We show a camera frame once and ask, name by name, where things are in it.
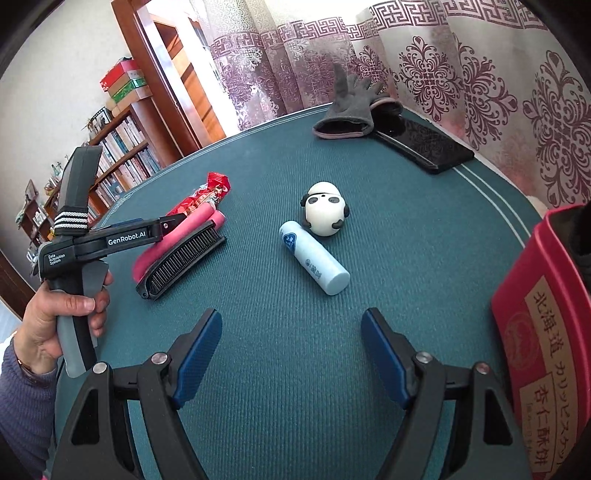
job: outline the panda toy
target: panda toy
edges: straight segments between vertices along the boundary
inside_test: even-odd
[[[349,206],[339,189],[327,181],[312,185],[300,205],[306,209],[304,226],[319,236],[334,235],[349,216]]]

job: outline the metal bolt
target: metal bolt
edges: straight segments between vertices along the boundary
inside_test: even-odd
[[[107,370],[107,364],[104,362],[98,362],[97,364],[95,364],[95,366],[92,367],[92,371],[95,374],[101,374],[105,370]]]
[[[486,375],[486,374],[490,373],[491,368],[488,366],[488,364],[486,364],[484,362],[480,362],[480,363],[476,364],[476,371],[482,375]]]
[[[415,357],[422,364],[427,364],[431,360],[433,360],[433,355],[431,355],[430,353],[427,353],[427,352],[419,352],[419,353],[416,354]]]
[[[152,355],[152,363],[155,365],[162,365],[166,360],[168,360],[166,353],[158,352]]]

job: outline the purple sweater sleeve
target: purple sweater sleeve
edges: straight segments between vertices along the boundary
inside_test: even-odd
[[[0,432],[22,465],[40,479],[49,457],[57,370],[36,375],[33,384],[23,373],[12,342],[4,352],[0,375]]]

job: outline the smartphone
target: smartphone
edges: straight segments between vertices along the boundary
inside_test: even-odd
[[[394,147],[429,173],[449,170],[474,158],[474,152],[434,127],[376,109],[372,135]]]

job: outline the green table surface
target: green table surface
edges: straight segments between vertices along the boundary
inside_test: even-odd
[[[139,364],[191,330],[206,308],[221,312],[220,344],[180,411],[210,480],[375,477],[403,411],[386,397],[363,348],[368,307],[415,348],[453,365],[484,360],[506,376],[489,302],[540,221],[534,208],[477,160],[431,176],[371,138],[317,139],[311,128],[325,110],[200,150],[131,190],[102,221],[165,215],[208,171],[230,179],[220,204],[226,245],[161,299],[135,291],[131,267],[140,249],[108,258],[116,280],[98,349],[114,368]],[[334,297],[278,234],[283,222],[302,220],[299,201],[320,180],[334,183],[351,208],[343,230],[321,239],[351,273]],[[83,380],[60,378],[58,434]],[[158,479],[138,402],[130,413],[144,474]],[[443,463],[451,415],[446,405],[429,480]]]

